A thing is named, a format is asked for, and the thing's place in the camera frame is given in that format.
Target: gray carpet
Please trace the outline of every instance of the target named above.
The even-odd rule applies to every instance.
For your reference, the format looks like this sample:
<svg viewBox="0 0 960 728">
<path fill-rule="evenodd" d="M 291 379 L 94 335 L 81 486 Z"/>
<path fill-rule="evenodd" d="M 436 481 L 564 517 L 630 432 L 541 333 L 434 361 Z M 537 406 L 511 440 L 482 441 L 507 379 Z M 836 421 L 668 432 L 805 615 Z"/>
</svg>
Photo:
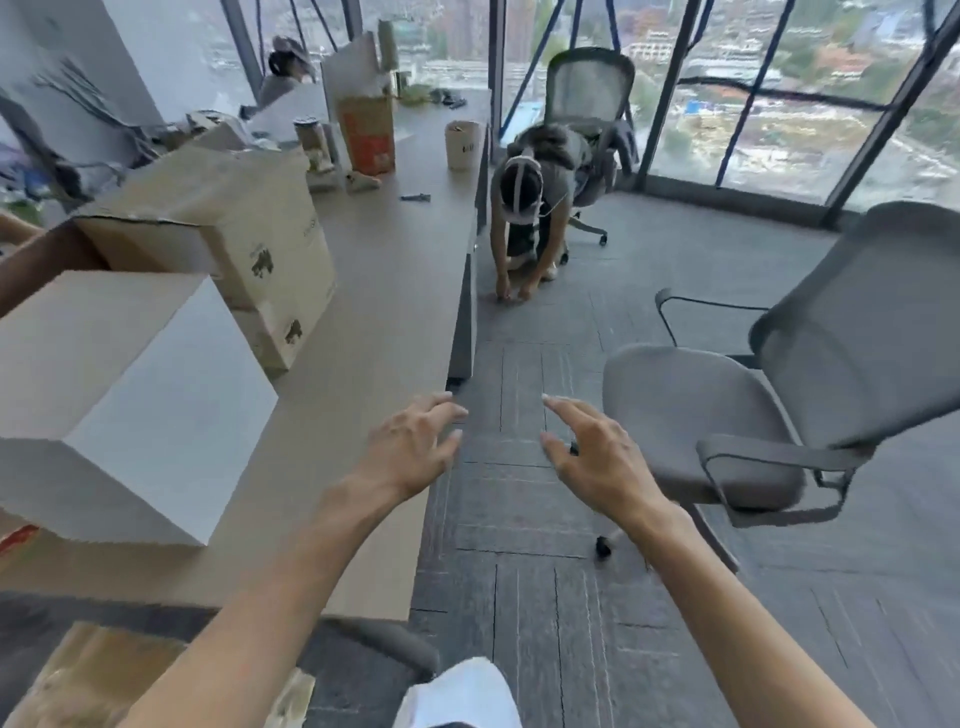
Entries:
<svg viewBox="0 0 960 728">
<path fill-rule="evenodd" d="M 565 428 L 540 393 L 599 404 L 610 352 L 667 343 L 657 289 L 771 303 L 832 238 L 631 195 L 610 196 L 585 220 L 606 225 L 610 245 L 571 231 L 569 265 L 525 305 L 493 302 L 481 242 L 476 375 L 459 393 L 467 438 L 429 499 L 411 624 L 449 664 L 493 659 L 527 728 L 733 726 L 657 577 L 625 546 L 593 561 L 609 525 L 546 467 L 538 433 Z M 749 315 L 670 305 L 683 344 L 745 349 Z M 960 420 L 944 418 L 886 444 L 832 523 L 735 531 L 708 512 L 744 582 L 881 728 L 947 728 L 960 714 L 958 431 Z M 73 619 L 190 639 L 208 614 L 9 596 L 0 717 Z M 300 664 L 318 676 L 312 728 L 389 725 L 411 677 L 323 627 Z"/>
</svg>

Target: paper cup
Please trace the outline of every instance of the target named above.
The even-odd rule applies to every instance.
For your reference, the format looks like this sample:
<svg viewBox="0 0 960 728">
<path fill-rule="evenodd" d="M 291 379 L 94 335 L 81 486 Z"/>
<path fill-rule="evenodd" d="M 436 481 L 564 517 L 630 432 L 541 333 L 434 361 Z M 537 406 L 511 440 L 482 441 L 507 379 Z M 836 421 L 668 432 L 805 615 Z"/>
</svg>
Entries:
<svg viewBox="0 0 960 728">
<path fill-rule="evenodd" d="M 483 127 L 475 121 L 451 121 L 446 125 L 446 166 L 469 169 L 476 150 L 483 144 Z"/>
</svg>

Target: wooden desk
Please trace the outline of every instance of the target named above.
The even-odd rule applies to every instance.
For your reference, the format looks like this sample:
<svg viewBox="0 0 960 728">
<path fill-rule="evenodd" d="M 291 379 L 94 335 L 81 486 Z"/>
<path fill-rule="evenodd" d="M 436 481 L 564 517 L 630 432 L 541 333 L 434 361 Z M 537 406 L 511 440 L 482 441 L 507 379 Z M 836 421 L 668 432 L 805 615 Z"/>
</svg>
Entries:
<svg viewBox="0 0 960 728">
<path fill-rule="evenodd" d="M 446 122 L 489 120 L 489 93 L 468 98 L 455 111 L 399 111 L 398 124 L 412 135 L 397 143 L 397 172 L 382 189 L 315 198 L 337 291 L 292 371 L 277 380 L 274 415 L 209 546 L 81 544 L 43 534 L 0 570 L 0 590 L 220 606 L 310 517 L 322 489 L 356 461 L 371 427 L 416 393 L 444 389 L 478 186 L 486 189 L 479 151 L 471 171 L 446 168 Z M 397 198 L 418 192 L 432 202 Z M 425 503 L 426 493 L 377 528 L 340 580 L 328 615 L 407 620 Z"/>
</svg>

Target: gray office chair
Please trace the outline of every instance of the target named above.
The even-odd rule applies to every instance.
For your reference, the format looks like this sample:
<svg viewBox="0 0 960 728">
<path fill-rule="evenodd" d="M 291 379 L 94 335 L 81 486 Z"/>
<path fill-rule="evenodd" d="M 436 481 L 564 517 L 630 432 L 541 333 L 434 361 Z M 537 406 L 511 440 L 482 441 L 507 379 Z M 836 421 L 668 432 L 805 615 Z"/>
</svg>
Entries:
<svg viewBox="0 0 960 728">
<path fill-rule="evenodd" d="M 757 319 L 753 354 L 678 347 L 662 313 L 672 299 L 725 305 L 661 290 L 674 346 L 614 354 L 603 406 L 734 571 L 696 504 L 723 504 L 736 527 L 828 521 L 881 442 L 960 409 L 960 213 L 909 202 L 871 209 Z M 835 490 L 832 505 L 793 507 L 804 470 Z M 600 537 L 598 555 L 610 545 Z"/>
<path fill-rule="evenodd" d="M 625 170 L 633 173 L 639 167 L 633 130 L 621 118 L 630 104 L 635 74 L 630 59 L 609 48 L 562 51 L 547 66 L 543 121 L 566 124 L 593 148 L 593 162 L 578 179 L 574 207 L 590 206 L 613 189 L 617 151 Z M 600 235 L 600 245 L 607 245 L 607 231 L 582 222 L 580 212 L 569 224 Z"/>
</svg>

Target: chair armrest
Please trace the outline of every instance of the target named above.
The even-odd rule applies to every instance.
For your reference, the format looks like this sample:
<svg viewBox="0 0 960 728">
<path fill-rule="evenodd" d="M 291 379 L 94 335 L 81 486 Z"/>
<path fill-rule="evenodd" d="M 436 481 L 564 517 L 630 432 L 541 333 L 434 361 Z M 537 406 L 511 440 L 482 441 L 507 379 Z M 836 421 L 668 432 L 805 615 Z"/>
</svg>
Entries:
<svg viewBox="0 0 960 728">
<path fill-rule="evenodd" d="M 673 342 L 673 345 L 680 346 L 677 343 L 677 337 L 673 334 L 673 329 L 670 328 L 670 325 L 667 323 L 666 317 L 663 315 L 663 305 L 668 302 L 676 299 L 677 301 L 687 301 L 689 303 L 703 303 L 704 305 L 715 305 L 721 308 L 737 308 L 741 311 L 769 311 L 768 306 L 759 306 L 759 305 L 740 305 L 738 303 L 722 303 L 720 301 L 707 301 L 706 299 L 691 299 L 688 296 L 678 296 L 673 292 L 672 288 L 662 288 L 657 291 L 657 295 L 654 296 L 654 303 L 657 305 L 657 313 L 660 315 L 660 320 L 663 321 L 663 325 L 666 327 L 666 332 L 670 334 L 670 340 Z"/>
<path fill-rule="evenodd" d="M 822 523 L 836 518 L 847 502 L 847 493 L 853 473 L 874 456 L 874 448 L 817 449 L 792 443 L 775 443 L 736 435 L 709 435 L 697 443 L 700 466 L 707 474 L 713 490 L 727 509 L 727 515 L 736 528 L 755 525 L 797 525 Z M 804 468 L 815 472 L 843 472 L 839 484 L 827 484 L 821 478 L 817 484 L 837 491 L 837 500 L 832 505 L 799 510 L 757 512 L 742 510 L 730 505 L 723 485 L 718 483 L 707 465 L 711 460 L 730 457 L 755 463 L 770 463 L 788 467 Z"/>
<path fill-rule="evenodd" d="M 737 435 L 708 435 L 697 443 L 700 464 L 718 457 L 750 460 L 755 463 L 791 465 L 825 473 L 852 471 L 870 460 L 872 449 L 819 449 L 792 443 L 775 443 Z"/>
</svg>

